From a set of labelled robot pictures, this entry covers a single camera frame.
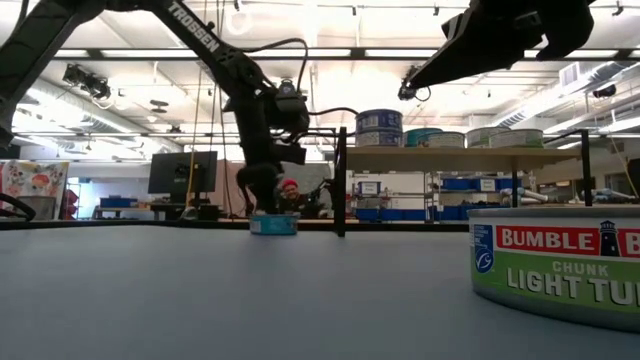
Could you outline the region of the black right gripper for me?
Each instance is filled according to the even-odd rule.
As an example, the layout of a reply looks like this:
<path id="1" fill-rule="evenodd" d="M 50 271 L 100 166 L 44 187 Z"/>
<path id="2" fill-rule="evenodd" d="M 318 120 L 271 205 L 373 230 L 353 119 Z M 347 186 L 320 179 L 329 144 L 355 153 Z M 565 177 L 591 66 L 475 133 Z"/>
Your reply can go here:
<path id="1" fill-rule="evenodd" d="M 477 0 L 441 28 L 444 44 L 407 77 L 421 89 L 509 68 L 542 41 L 538 61 L 563 58 L 583 46 L 594 27 L 586 0 Z"/>

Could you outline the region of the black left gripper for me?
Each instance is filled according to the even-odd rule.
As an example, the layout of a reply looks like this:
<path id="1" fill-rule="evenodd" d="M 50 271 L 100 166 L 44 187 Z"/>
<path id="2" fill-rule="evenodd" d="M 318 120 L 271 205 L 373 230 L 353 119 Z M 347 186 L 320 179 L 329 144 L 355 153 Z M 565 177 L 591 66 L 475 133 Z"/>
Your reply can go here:
<path id="1" fill-rule="evenodd" d="M 256 208 L 247 192 L 243 193 L 245 215 L 277 214 L 278 200 L 273 193 L 278 184 L 279 176 L 284 172 L 283 162 L 304 165 L 306 150 L 297 144 L 282 145 L 271 142 L 243 143 L 242 149 L 245 166 L 237 173 L 238 185 L 246 190 L 249 188 L 255 198 Z"/>

